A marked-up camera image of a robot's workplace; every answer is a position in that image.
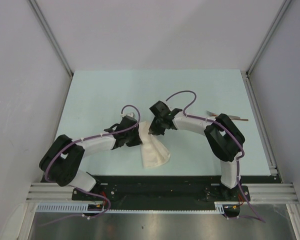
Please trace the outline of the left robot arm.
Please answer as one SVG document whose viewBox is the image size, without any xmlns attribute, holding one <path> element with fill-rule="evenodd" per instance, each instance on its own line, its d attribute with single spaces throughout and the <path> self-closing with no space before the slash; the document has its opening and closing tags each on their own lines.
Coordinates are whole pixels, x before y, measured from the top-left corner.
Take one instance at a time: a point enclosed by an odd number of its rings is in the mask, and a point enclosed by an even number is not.
<svg viewBox="0 0 300 240">
<path fill-rule="evenodd" d="M 82 159 L 102 151 L 112 151 L 127 146 L 141 145 L 139 123 L 131 115 L 122 117 L 98 136 L 73 141 L 62 134 L 56 138 L 39 163 L 47 181 L 57 183 L 60 187 L 72 186 L 83 190 L 90 200 L 100 196 L 100 182 L 88 172 L 80 170 Z"/>
</svg>

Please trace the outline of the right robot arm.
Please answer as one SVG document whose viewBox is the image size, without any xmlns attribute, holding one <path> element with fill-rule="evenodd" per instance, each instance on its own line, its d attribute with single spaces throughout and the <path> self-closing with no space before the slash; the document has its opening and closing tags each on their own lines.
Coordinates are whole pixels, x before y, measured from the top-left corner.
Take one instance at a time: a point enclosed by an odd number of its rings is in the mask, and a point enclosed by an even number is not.
<svg viewBox="0 0 300 240">
<path fill-rule="evenodd" d="M 164 135 L 165 130 L 185 130 L 206 137 L 214 155 L 221 165 L 221 196 L 232 201 L 239 194 L 239 160 L 245 156 L 245 137 L 226 114 L 215 118 L 204 118 L 186 114 L 180 108 L 170 109 L 163 101 L 156 102 L 150 111 L 154 119 L 149 127 L 151 135 Z"/>
</svg>

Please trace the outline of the white cloth napkin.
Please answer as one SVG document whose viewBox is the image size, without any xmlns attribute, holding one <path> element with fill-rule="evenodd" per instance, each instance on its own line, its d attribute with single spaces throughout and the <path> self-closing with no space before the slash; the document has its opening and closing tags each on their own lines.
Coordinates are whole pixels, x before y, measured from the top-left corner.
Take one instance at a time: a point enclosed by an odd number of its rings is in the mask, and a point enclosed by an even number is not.
<svg viewBox="0 0 300 240">
<path fill-rule="evenodd" d="M 142 144 L 140 145 L 143 168 L 156 168 L 166 164 L 170 157 L 170 151 L 157 139 L 149 134 L 150 123 L 139 123 L 138 133 Z"/>
</svg>

